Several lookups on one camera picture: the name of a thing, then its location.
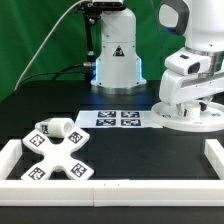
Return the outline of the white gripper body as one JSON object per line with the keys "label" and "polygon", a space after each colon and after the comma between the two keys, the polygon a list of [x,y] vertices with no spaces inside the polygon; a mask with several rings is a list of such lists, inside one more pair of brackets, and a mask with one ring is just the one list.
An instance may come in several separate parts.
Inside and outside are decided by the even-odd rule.
{"label": "white gripper body", "polygon": [[224,69],[221,53],[180,49],[165,59],[159,97],[167,105],[224,92]]}

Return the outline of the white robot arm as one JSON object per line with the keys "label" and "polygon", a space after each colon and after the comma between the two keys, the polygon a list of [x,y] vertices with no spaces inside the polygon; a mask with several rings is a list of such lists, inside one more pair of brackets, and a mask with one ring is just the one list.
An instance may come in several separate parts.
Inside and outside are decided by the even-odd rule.
{"label": "white robot arm", "polygon": [[[110,2],[94,0],[102,13],[102,52],[96,61],[96,82],[105,89],[137,84],[135,22]],[[185,45],[165,59],[159,97],[180,113],[194,100],[205,110],[224,90],[224,0],[162,0],[158,19],[164,31],[185,38]]]}

